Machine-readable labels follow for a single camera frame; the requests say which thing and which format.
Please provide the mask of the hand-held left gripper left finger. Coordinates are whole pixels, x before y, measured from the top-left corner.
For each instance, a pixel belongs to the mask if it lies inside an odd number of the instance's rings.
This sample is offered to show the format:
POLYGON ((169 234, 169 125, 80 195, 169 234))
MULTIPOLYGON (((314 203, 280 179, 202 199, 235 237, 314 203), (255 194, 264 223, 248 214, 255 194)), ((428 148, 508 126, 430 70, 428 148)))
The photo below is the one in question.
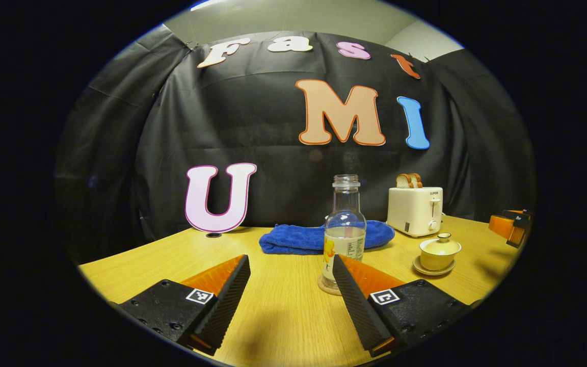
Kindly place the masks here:
POLYGON ((185 348, 213 356, 250 276, 249 258, 240 255, 181 282, 158 281, 116 309, 185 348))

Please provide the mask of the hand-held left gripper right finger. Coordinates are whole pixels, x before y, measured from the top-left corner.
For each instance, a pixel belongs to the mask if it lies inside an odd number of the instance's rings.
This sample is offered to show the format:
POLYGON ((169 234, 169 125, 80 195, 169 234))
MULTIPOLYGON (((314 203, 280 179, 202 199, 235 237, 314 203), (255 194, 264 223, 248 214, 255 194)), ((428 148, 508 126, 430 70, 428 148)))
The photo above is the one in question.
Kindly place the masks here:
POLYGON ((409 349, 470 311, 424 279, 406 283, 348 256, 333 257, 333 276, 360 342, 372 357, 409 349))

